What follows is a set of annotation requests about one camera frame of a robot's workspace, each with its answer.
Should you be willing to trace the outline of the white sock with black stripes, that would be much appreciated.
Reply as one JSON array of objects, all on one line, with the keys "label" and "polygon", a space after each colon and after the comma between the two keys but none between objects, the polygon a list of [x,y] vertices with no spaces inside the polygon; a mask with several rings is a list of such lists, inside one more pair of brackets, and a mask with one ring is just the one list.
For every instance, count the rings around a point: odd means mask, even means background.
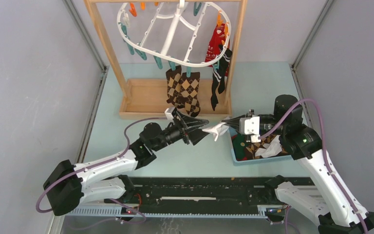
[{"label": "white sock with black stripes", "polygon": [[229,126],[227,126],[227,124],[224,122],[224,120],[228,119],[230,119],[230,117],[226,117],[213,127],[203,128],[202,131],[205,133],[212,134],[214,141],[217,141],[220,136],[222,136],[228,131]]}]

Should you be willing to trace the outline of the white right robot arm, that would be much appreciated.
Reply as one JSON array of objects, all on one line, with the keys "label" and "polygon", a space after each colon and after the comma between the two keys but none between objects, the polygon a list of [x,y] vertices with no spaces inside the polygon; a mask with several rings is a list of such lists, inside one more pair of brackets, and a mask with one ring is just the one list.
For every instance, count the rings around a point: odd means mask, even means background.
[{"label": "white right robot arm", "polygon": [[302,102],[292,95],[277,96],[274,112],[247,114],[223,123],[245,135],[253,143],[278,135],[282,148],[309,175],[323,202],[299,191],[282,176],[267,183],[264,199],[283,202],[311,220],[321,234],[366,234],[374,228],[374,212],[355,198],[332,164],[326,149],[324,131],[316,132],[303,123]]}]

